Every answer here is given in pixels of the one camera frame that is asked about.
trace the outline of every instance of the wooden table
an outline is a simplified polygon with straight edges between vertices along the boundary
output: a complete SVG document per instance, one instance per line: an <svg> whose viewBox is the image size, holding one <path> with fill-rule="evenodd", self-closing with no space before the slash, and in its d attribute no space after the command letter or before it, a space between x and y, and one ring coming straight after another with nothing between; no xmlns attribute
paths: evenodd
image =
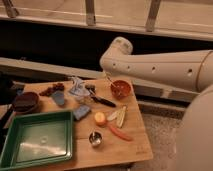
<svg viewBox="0 0 213 171"><path fill-rule="evenodd" d="M131 84L128 78L122 77L120 79L126 80ZM117 107L111 108L103 104L94 103L92 100L87 100L86 103L92 108L92 112L81 121L75 122L75 144L73 158L69 161L33 167L30 168L31 171L70 170L144 161L153 158L152 149L150 147L149 139L146 134L146 129L133 88L130 96L123 100L117 101L113 98L110 92L110 82L108 80L86 80L85 82L95 84L96 94L115 102ZM47 87L52 86L52 84L53 83L26 84L24 91L39 93L45 90ZM72 110L79 106L79 103L75 101L74 97L68 93L68 90L72 87L72 82L67 81L63 82L63 84L65 85L66 105L63 108L58 107L50 97L40 96L40 112L57 111L62 109ZM98 111L102 111L106 115L109 115L123 105L127 105L128 107L122 131L134 138L134 140L131 142L119 139L113 135L108 128L96 126L93 118L94 113ZM103 137L103 143L98 148L92 148L88 140L90 133L93 131L100 132Z"/></svg>

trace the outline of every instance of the knife handle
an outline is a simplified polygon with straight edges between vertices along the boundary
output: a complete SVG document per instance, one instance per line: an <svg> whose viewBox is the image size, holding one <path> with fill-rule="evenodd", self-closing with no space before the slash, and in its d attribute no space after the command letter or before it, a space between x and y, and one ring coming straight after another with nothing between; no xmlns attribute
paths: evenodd
<svg viewBox="0 0 213 171"><path fill-rule="evenodd" d="M102 104L105 104L107 106L110 106L110 107L116 107L116 104L107 100L107 99L104 99L104 98L99 98L99 102L102 103Z"/></svg>

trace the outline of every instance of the knife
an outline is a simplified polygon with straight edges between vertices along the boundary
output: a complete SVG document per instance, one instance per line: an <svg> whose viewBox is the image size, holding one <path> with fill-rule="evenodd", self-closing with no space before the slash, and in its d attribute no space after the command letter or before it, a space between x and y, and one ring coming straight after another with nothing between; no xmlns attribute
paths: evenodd
<svg viewBox="0 0 213 171"><path fill-rule="evenodd" d="M90 97L96 102L96 103L101 103L101 104L104 104L104 105L107 105L107 106L110 106L110 107L116 107L116 104L107 100L107 99L104 99L102 97L98 97L95 95L95 93L91 90L89 90L89 92L91 93Z"/></svg>

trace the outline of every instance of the green tray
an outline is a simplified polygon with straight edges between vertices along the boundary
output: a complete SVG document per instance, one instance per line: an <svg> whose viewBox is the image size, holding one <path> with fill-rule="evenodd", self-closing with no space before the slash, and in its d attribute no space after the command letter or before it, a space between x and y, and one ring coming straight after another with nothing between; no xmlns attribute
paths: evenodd
<svg viewBox="0 0 213 171"><path fill-rule="evenodd" d="M38 113L13 119L0 159L0 170L43 165L71 159L71 111Z"/></svg>

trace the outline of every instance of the dark red bowl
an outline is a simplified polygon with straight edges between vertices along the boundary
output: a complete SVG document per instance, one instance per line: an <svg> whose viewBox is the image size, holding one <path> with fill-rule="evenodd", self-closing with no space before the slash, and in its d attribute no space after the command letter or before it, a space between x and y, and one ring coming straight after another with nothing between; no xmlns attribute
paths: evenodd
<svg viewBox="0 0 213 171"><path fill-rule="evenodd" d="M127 97L130 94L131 86L128 82L123 80L116 80L114 81L111 86L112 95L117 99L121 100Z"/></svg>
<svg viewBox="0 0 213 171"><path fill-rule="evenodd" d="M17 114L27 114L37 109L38 102L39 96L36 93L26 92L15 98L12 107Z"/></svg>

